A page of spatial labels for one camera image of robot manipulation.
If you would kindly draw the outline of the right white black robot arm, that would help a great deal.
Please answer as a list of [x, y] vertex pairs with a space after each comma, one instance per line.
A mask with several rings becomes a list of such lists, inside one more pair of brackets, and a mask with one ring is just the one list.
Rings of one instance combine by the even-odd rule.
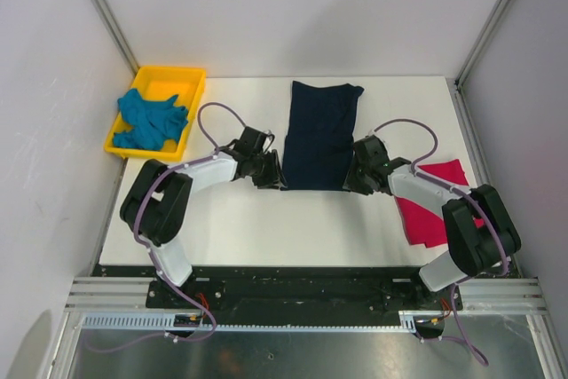
[[424, 265], [420, 280], [409, 287], [410, 300], [420, 309], [437, 303], [442, 289], [493, 268], [500, 267], [506, 275], [509, 257], [520, 250], [518, 232], [493, 186], [459, 186], [407, 159], [392, 160], [376, 136], [354, 143], [344, 187], [352, 193], [385, 193], [411, 201], [443, 221], [447, 251]]

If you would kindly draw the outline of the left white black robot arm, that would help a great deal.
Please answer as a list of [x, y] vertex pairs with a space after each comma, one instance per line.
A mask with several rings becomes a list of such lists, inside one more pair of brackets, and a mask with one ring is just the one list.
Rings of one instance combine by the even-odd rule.
[[287, 185], [274, 135], [246, 126], [241, 136], [202, 158], [175, 165], [144, 163], [119, 210], [135, 241], [146, 248], [158, 276], [168, 282], [164, 295], [176, 307], [190, 305], [196, 287], [192, 263], [178, 233], [190, 197], [212, 186], [250, 178], [258, 189]]

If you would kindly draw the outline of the magenta t-shirt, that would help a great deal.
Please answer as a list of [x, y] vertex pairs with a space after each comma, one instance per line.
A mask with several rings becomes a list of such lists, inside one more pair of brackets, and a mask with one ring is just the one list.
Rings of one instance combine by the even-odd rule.
[[[462, 164], [458, 159], [448, 162], [423, 164], [420, 169], [437, 178], [456, 185], [469, 184]], [[423, 245], [427, 249], [447, 244], [443, 219], [418, 204], [404, 198], [395, 198], [408, 243]]]

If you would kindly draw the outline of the navy blue t-shirt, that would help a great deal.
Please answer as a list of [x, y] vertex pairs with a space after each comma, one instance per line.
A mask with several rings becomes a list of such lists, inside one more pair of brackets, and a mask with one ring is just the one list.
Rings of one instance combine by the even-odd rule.
[[364, 91], [349, 83], [314, 87], [292, 82], [282, 159], [288, 191], [343, 190]]

